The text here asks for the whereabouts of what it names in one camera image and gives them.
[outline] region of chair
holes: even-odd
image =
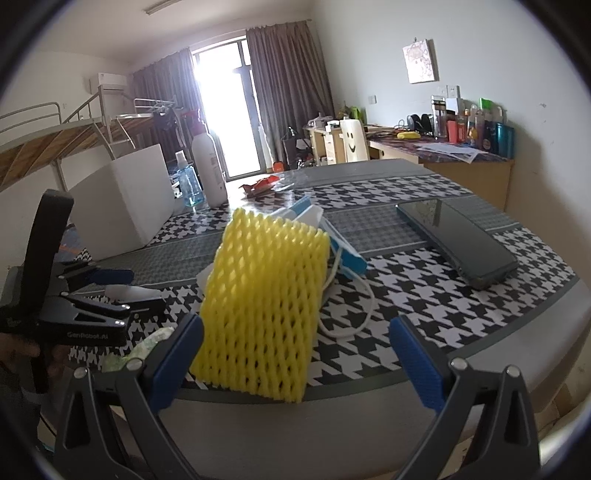
[[[343,131],[347,163],[369,160],[368,143],[361,122],[352,119],[341,120],[340,128]]]
[[[174,209],[160,145],[110,162],[72,187],[70,194],[72,222],[93,260],[146,246]]]

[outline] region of chair with smiley face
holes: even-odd
[[[361,122],[352,119],[341,120],[340,127],[343,131],[347,163],[369,160],[368,143]]]

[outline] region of gray curtain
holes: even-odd
[[[318,112],[334,115],[324,62],[305,21],[246,31],[263,128],[275,161],[288,127],[300,134]]]
[[[138,98],[176,100],[177,107],[185,111],[202,108],[199,88],[193,72],[193,59],[188,48],[135,72],[133,84],[135,96]],[[174,153],[183,147],[175,131],[156,128],[151,128],[149,132],[144,133],[144,142],[146,147],[159,143],[165,161],[167,164],[173,164],[173,167],[176,164]]]

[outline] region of ceiling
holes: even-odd
[[[39,48],[132,63],[184,35],[257,14],[302,10],[312,0],[182,0],[153,15],[157,0],[74,0]]]

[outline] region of bunk bed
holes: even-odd
[[[36,132],[23,135],[0,145],[0,192],[27,175],[52,165],[57,173],[60,187],[67,191],[66,182],[61,170],[62,159],[75,155],[84,150],[102,145],[106,148],[111,160],[116,158],[113,146],[129,143],[133,150],[137,150],[133,137],[150,128],[154,123],[154,113],[163,113],[175,107],[175,102],[166,100],[129,98],[133,102],[134,112],[125,115],[108,116],[105,112],[105,90],[99,86],[98,91],[80,105],[70,116],[62,120],[60,105],[57,102],[47,102],[22,108],[0,116],[0,120],[10,118],[18,113],[39,111],[44,108],[54,108],[52,113],[35,116],[34,118],[10,125],[0,134],[20,125],[41,119],[54,118],[57,125],[43,128]],[[93,117],[90,104],[99,99],[100,116]]]

